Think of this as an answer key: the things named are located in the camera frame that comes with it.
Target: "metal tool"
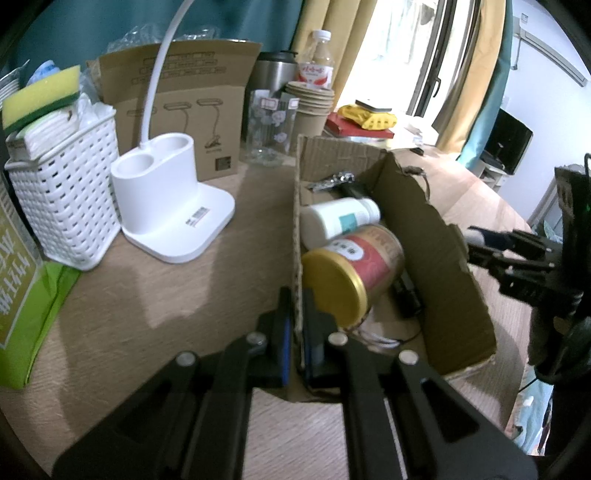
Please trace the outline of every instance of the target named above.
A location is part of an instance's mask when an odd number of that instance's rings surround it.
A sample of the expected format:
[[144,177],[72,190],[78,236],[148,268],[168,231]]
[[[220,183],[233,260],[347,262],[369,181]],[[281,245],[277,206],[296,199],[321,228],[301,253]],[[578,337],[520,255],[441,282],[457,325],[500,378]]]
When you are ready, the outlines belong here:
[[325,178],[324,180],[320,180],[308,185],[308,189],[314,193],[318,193],[324,190],[333,189],[338,185],[350,181],[355,181],[355,175],[349,171],[340,171],[334,175],[331,175],[330,177]]

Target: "white desk lamp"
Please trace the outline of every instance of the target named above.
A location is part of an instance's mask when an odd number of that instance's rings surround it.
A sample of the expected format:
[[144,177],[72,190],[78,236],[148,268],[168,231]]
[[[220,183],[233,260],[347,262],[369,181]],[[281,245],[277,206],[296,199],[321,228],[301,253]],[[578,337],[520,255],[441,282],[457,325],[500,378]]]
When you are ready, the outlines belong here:
[[139,146],[111,165],[123,233],[134,245],[169,263],[188,262],[203,253],[228,224],[235,207],[228,192],[197,181],[191,136],[169,133],[149,139],[162,66],[193,1],[184,0],[160,45],[145,99]]

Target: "paper cup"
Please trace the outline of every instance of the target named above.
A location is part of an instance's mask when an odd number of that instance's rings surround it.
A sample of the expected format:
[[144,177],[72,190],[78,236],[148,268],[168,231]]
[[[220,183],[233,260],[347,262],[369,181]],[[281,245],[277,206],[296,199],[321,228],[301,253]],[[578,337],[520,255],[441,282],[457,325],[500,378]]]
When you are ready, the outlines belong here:
[[311,105],[300,105],[298,107],[299,112],[310,113],[312,115],[329,115],[332,111],[331,106],[311,106]]
[[305,82],[288,82],[285,86],[286,90],[293,90],[308,95],[320,95],[327,97],[334,97],[335,91],[329,88],[308,88]]
[[297,148],[297,137],[301,135],[316,136],[321,135],[324,130],[328,112],[313,113],[299,110],[295,114],[294,129],[291,133],[290,152],[293,153]]
[[292,94],[292,95],[296,95],[297,97],[299,97],[301,99],[310,100],[313,102],[333,102],[335,99],[334,96],[328,97],[325,95],[314,95],[313,93],[301,92],[298,90],[286,89],[285,91],[287,93]]
[[333,104],[332,100],[330,100],[328,102],[316,102],[314,100],[307,100],[307,99],[300,98],[300,105],[330,108],[330,107],[332,107],[332,104]]

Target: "red book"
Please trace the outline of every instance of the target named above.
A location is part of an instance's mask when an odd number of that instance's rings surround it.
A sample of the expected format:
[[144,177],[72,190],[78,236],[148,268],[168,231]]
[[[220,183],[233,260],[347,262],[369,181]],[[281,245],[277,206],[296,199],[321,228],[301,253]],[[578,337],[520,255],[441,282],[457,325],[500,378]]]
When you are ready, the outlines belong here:
[[388,129],[364,130],[352,120],[344,118],[336,112],[328,116],[325,127],[337,137],[394,138],[394,134]]

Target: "yellow object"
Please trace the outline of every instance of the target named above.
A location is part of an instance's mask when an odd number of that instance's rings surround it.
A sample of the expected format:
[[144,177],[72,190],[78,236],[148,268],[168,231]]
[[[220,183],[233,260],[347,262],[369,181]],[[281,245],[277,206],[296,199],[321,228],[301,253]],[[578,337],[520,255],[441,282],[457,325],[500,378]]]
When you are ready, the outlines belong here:
[[328,30],[330,52],[335,59],[332,89],[335,100],[343,92],[353,68],[377,0],[304,0],[295,36],[294,51],[304,51],[313,30]]
[[13,93],[2,103],[4,133],[26,127],[43,115],[71,104],[80,95],[80,66],[54,73]]
[[343,105],[338,114],[358,124],[364,130],[386,130],[398,123],[393,113],[374,113],[359,105]]
[[342,328],[357,325],[367,312],[368,295],[353,266],[324,248],[310,250],[301,264],[303,286],[314,291],[318,310],[331,313]]

